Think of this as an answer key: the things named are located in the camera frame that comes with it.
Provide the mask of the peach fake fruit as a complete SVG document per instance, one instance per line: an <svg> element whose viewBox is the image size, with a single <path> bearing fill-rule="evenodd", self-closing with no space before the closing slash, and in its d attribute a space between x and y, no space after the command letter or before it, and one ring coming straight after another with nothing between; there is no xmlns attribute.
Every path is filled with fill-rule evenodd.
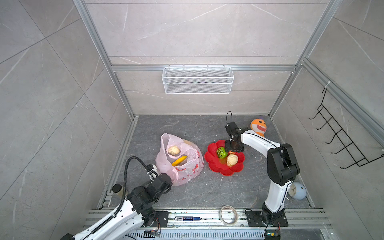
<svg viewBox="0 0 384 240"><path fill-rule="evenodd" d="M235 155L235 154L229 154L227 156L226 161L227 161L227 166L228 167L232 167L232 166L235 166L238 163L239 157L237 155Z"/></svg>

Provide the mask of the green fake avocado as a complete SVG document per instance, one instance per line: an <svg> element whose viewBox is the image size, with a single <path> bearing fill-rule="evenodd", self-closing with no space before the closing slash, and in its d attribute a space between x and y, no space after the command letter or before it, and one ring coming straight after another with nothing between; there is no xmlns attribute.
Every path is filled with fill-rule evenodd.
<svg viewBox="0 0 384 240"><path fill-rule="evenodd" d="M226 149L224 147L219 147L217 149L217 157L220 160L225 159L227 156L228 156L228 152L226 151Z"/></svg>

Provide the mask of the red flower-shaped plate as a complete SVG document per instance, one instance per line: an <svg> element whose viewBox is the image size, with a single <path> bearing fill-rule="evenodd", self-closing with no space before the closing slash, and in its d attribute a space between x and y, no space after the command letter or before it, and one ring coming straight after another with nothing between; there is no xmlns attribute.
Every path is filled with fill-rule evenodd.
<svg viewBox="0 0 384 240"><path fill-rule="evenodd" d="M217 155L217 150L224 147L224 140L209 144L207 152L205 153L205 160L208 162L209 168L213 172L221 173L224 176L231 176L234 173L241 172L244 168L245 155L243 153L234 153L234 155L238 157L238 162L229 167L227 165L227 158L220 159Z"/></svg>

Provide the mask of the pink plastic bag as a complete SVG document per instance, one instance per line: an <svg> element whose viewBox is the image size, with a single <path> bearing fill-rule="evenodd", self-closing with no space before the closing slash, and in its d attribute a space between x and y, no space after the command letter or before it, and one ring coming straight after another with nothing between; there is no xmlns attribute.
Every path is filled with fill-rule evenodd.
<svg viewBox="0 0 384 240"><path fill-rule="evenodd" d="M165 133L161 136L156 166L160 173L171 178L174 186L180 186L196 178L204 169L205 163L196 144Z"/></svg>

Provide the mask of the cream fake pear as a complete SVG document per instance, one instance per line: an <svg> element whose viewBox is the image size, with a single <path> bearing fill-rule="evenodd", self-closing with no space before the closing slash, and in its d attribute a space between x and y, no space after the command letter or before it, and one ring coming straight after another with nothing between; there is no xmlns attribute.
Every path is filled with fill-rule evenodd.
<svg viewBox="0 0 384 240"><path fill-rule="evenodd" d="M174 145L174 146L170 146L168 147L167 149L167 153L171 156L178 156L180 154L181 150L179 149L178 146Z"/></svg>

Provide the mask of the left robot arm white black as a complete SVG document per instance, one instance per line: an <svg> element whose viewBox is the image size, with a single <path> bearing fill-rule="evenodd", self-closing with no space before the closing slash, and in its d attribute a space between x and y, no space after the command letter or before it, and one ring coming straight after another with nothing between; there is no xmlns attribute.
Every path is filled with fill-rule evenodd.
<svg viewBox="0 0 384 240"><path fill-rule="evenodd" d="M170 191L172 180L167 174L160 174L148 186L134 188L122 205L104 216L86 230L66 234L62 240L118 240L140 227L150 226L156 217L153 204Z"/></svg>

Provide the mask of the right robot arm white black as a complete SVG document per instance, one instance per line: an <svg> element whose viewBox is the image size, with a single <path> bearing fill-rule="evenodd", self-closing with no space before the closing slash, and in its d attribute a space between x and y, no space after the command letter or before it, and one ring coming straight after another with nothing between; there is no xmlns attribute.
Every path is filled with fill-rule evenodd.
<svg viewBox="0 0 384 240"><path fill-rule="evenodd" d="M226 124L225 129L230 138L225 141L227 151L242 153L247 145L267 158L267 173L271 182L261 220L266 226L274 225L284 215L289 187L300 173L293 147L268 140L249 128L239 128L235 122Z"/></svg>

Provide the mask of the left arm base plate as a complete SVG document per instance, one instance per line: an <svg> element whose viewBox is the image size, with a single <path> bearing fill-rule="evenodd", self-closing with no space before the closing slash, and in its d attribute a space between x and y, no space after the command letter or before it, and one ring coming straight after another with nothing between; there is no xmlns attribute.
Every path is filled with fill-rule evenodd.
<svg viewBox="0 0 384 240"><path fill-rule="evenodd" d="M149 225L150 228L156 228L158 225L160 225L160 228L166 228L168 226L169 221L169 214L168 211L159 211L156 212L154 220L152 220Z"/></svg>

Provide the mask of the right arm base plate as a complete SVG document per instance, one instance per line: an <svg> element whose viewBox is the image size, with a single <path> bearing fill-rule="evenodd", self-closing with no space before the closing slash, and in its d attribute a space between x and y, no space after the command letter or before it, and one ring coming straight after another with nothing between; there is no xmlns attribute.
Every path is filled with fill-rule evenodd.
<svg viewBox="0 0 384 240"><path fill-rule="evenodd" d="M245 210L246 219L249 227L288 227L288 220L284 210L268 215L263 211Z"/></svg>

